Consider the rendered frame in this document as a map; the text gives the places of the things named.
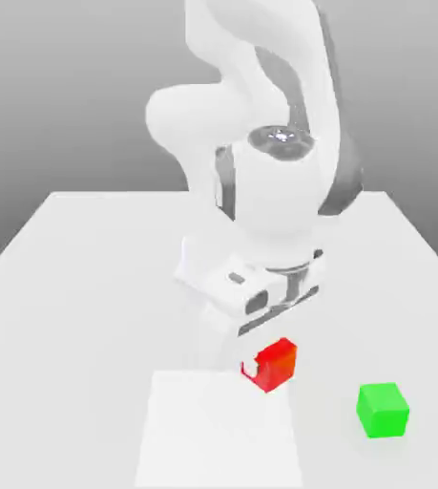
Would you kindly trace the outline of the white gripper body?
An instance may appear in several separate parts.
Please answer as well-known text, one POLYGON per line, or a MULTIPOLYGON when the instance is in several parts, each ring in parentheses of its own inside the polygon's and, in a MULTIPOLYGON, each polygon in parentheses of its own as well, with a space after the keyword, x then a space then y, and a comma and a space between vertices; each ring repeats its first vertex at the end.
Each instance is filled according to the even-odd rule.
POLYGON ((322 303, 323 288, 319 285, 306 289, 291 302, 281 302, 246 314, 233 316, 233 358, 250 360, 259 351, 286 337, 292 342, 315 321, 322 303))

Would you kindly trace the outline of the small red cube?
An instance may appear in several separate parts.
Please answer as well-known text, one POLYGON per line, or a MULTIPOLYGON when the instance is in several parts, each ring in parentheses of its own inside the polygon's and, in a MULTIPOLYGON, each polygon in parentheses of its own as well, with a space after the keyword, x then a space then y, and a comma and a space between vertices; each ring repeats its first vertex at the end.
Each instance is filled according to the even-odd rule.
POLYGON ((270 393, 293 377, 296 368, 297 345, 286 337, 258 352, 259 371, 256 377, 246 377, 265 393, 270 393))

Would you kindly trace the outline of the small green cube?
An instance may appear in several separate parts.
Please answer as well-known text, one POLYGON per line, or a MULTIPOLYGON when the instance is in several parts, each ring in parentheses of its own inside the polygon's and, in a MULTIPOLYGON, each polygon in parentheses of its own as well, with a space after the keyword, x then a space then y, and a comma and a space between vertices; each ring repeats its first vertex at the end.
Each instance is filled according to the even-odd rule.
POLYGON ((356 414, 369 438, 400 437, 406 432, 410 408, 394 382, 360 386, 356 414))

